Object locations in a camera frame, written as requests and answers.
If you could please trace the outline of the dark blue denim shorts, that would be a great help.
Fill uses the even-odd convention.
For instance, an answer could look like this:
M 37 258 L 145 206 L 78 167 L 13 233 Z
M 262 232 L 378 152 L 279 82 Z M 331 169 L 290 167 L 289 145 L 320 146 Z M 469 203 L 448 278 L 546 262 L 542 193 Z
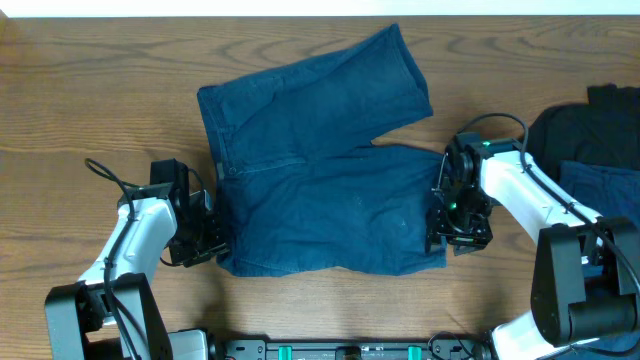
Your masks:
M 406 275 L 446 264 L 427 244 L 439 153 L 375 144 L 430 117 L 397 25 L 344 50 L 197 93 L 238 277 L 342 267 Z

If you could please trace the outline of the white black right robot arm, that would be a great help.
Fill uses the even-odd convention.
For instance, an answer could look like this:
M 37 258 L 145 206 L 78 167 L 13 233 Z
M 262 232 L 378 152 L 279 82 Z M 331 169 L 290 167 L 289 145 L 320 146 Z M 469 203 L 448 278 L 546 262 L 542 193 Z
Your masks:
M 530 311 L 491 331 L 476 359 L 551 359 L 639 329 L 639 234 L 604 217 L 548 178 L 514 139 L 458 133 L 447 145 L 426 249 L 487 247 L 489 217 L 503 206 L 531 237 L 536 258 Z

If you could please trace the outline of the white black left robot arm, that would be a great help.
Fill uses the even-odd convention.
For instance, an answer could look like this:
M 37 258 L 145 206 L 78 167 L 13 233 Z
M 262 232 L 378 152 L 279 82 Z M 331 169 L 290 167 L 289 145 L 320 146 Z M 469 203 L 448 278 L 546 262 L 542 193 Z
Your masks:
M 87 158 L 85 166 L 122 192 L 118 220 L 94 263 L 45 300 L 56 359 L 211 359 L 203 329 L 170 332 L 151 290 L 159 265 L 192 267 L 228 252 L 219 208 L 198 173 L 175 159 L 155 161 L 135 185 Z

